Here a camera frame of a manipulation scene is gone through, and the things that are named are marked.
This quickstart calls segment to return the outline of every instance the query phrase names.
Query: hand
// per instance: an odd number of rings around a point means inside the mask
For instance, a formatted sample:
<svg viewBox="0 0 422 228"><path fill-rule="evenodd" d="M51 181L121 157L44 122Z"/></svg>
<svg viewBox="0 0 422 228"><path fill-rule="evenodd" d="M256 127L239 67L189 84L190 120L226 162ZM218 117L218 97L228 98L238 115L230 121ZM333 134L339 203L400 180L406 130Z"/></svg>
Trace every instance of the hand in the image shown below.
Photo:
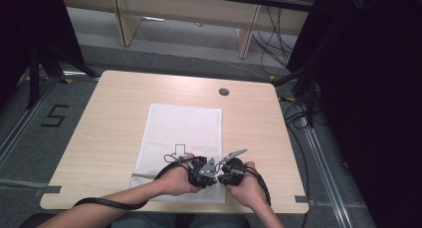
<svg viewBox="0 0 422 228"><path fill-rule="evenodd" d="M165 172L157 181L159 181L164 190L164 194L178 196L185 193L197 193L201 187L195 187L187 179L187 170L189 165L186 162L181 164L183 167L175 167Z"/></svg>
<svg viewBox="0 0 422 228"><path fill-rule="evenodd" d="M248 161L245 165L255 168L253 161ZM226 185L226 189L241 205L251 209L254 206L261 205L262 202L266 203L264 191L258 183L257 178L249 172L245 172L245 176L239 186Z"/></svg>

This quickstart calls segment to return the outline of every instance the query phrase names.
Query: person's left hand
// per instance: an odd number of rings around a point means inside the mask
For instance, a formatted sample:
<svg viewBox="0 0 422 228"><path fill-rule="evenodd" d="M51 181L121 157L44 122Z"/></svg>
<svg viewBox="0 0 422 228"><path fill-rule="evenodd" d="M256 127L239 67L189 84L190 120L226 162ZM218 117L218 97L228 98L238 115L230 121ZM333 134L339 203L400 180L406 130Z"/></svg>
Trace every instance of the person's left hand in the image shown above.
<svg viewBox="0 0 422 228"><path fill-rule="evenodd" d="M189 153L187 157L193 157L192 153ZM186 169L189 166L186 162L181 164ZM166 171L158 181L163 186L164 193L167 195L178 196L185 193L197 193L201 190L201 187L195 187L189 183L187 179L187 170L183 167L175 167Z"/></svg>

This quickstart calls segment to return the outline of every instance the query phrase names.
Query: person's left arm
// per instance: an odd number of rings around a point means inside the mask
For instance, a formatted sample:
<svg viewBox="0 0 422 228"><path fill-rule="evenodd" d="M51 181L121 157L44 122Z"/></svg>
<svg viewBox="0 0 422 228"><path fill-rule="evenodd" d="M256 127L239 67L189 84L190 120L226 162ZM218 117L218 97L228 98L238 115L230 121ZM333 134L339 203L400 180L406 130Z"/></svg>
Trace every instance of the person's left arm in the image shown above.
<svg viewBox="0 0 422 228"><path fill-rule="evenodd" d="M196 193L199 190L199 187L189 183L186 169L176 167L165 172L157 180L103 198L120 203L139 204L163 194L181 195ZM126 212L104 205L81 204L48 220L40 227L106 227Z"/></svg>

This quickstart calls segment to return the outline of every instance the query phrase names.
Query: white object on floor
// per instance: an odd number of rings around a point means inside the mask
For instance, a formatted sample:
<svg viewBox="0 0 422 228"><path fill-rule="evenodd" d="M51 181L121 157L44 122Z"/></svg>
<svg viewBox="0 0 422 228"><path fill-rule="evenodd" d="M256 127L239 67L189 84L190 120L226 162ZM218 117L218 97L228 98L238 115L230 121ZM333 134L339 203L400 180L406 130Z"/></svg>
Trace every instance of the white object on floor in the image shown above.
<svg viewBox="0 0 422 228"><path fill-rule="evenodd" d="M221 160L221 119L221 109L152 104L133 170L131 187L152 181L168 164L164 155L180 152L181 146L177 144L184 144L187 153ZM164 195L153 200L225 203L226 189L217 183L197 194Z"/></svg>

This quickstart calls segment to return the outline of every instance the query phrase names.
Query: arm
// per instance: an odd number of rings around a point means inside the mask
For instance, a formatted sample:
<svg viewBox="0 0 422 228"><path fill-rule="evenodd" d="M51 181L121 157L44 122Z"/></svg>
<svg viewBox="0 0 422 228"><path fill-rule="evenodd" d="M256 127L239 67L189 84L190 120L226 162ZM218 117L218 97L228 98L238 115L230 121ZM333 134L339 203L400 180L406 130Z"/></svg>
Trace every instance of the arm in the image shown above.
<svg viewBox="0 0 422 228"><path fill-rule="evenodd" d="M245 165L255 168L253 161L248 161ZM246 172L239 186L227 185L226 188L241 205L251 208L265 227L284 228L282 222L267 203L264 192L253 175Z"/></svg>
<svg viewBox="0 0 422 228"><path fill-rule="evenodd" d="M176 167L164 173L158 180L104 198L127 204L138 204L163 194L181 195L197 193L199 190L199 187L194 187L189 183L187 171L183 167ZM126 210L103 205L82 204L59 214L40 227L106 227L126 212Z"/></svg>

